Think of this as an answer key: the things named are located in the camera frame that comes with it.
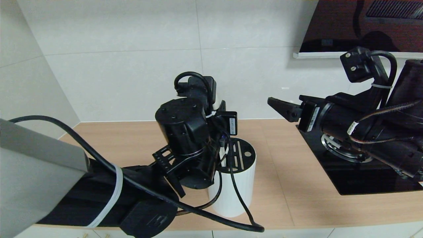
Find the white zip tie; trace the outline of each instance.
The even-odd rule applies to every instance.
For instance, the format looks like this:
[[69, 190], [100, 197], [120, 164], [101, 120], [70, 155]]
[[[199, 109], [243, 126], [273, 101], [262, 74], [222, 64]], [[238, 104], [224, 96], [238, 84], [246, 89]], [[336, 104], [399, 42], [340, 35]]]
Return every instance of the white zip tie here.
[[372, 87], [381, 88], [381, 89], [391, 89], [392, 88], [392, 86], [384, 86], [384, 85], [379, 85], [379, 84], [374, 84], [374, 83], [372, 83], [371, 85], [372, 85]]
[[214, 115], [216, 115], [216, 111], [212, 111], [210, 115], [206, 116], [206, 118], [209, 118], [209, 117], [214, 116]]
[[357, 125], [358, 125], [358, 122], [353, 121], [351, 125], [349, 126], [348, 131], [346, 131], [346, 133], [350, 136]]
[[124, 175], [123, 175], [122, 169], [119, 166], [117, 166], [115, 164], [113, 164], [113, 166], [115, 167], [115, 170], [116, 170], [116, 185], [115, 185], [115, 190], [113, 191], [113, 194], [110, 197], [109, 202], [106, 204], [106, 206], [103, 208], [103, 210], [85, 228], [90, 228], [90, 229], [96, 228], [103, 221], [103, 219], [107, 216], [107, 214], [110, 212], [110, 210], [116, 204], [116, 202], [119, 199], [119, 196], [121, 195], [122, 186], [124, 184]]

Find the wooden countertop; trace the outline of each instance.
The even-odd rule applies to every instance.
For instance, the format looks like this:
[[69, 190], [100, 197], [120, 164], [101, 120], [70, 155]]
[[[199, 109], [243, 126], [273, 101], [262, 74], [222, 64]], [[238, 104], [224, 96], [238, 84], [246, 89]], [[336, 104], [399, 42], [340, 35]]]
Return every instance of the wooden countertop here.
[[[156, 122], [90, 122], [75, 130], [107, 160], [121, 167], [146, 165], [165, 139]], [[340, 195], [295, 128], [284, 119], [239, 120], [240, 137], [257, 152], [254, 219], [266, 229], [352, 227], [423, 220], [423, 191]], [[75, 144], [65, 135], [63, 141]], [[181, 201], [198, 206], [207, 190], [184, 188]], [[245, 214], [233, 218], [249, 223]], [[232, 229], [206, 218], [176, 217], [167, 230]]]

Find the cabinet door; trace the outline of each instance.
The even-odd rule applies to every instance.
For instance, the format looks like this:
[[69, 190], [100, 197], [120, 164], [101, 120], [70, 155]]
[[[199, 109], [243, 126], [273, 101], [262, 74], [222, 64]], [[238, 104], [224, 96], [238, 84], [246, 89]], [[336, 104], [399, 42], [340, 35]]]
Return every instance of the cabinet door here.
[[214, 238], [327, 238], [333, 228], [300, 230], [266, 230], [264, 233], [243, 230], [214, 230]]
[[[125, 234], [122, 230], [106, 230], [99, 228], [95, 232], [101, 238], [133, 238]], [[213, 238], [212, 231], [164, 231], [154, 238]]]
[[100, 238], [94, 231], [85, 229], [31, 226], [15, 238]]
[[409, 238], [423, 227], [423, 221], [370, 227], [335, 228], [329, 238]]

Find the barcode label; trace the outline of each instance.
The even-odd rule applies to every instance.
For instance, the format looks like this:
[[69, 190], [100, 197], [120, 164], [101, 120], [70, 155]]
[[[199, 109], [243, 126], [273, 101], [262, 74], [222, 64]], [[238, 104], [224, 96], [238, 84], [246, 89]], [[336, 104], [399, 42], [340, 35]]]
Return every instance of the barcode label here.
[[309, 131], [311, 131], [311, 129], [313, 129], [314, 123], [316, 122], [316, 118], [317, 118], [317, 115], [319, 113], [319, 109], [320, 108], [314, 109], [314, 113], [313, 113], [313, 116], [311, 117], [310, 124], [308, 125], [307, 132], [309, 132]]
[[236, 135], [235, 118], [229, 118], [229, 132], [231, 135]]

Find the black stove top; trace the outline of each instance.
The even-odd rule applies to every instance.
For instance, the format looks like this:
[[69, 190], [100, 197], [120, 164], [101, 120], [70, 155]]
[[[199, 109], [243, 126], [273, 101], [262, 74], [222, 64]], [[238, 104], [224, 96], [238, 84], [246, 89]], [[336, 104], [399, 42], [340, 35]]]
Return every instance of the black stove top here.
[[376, 159], [367, 163], [346, 161], [323, 146], [321, 132], [300, 133], [341, 195], [423, 190], [420, 177], [400, 176]]

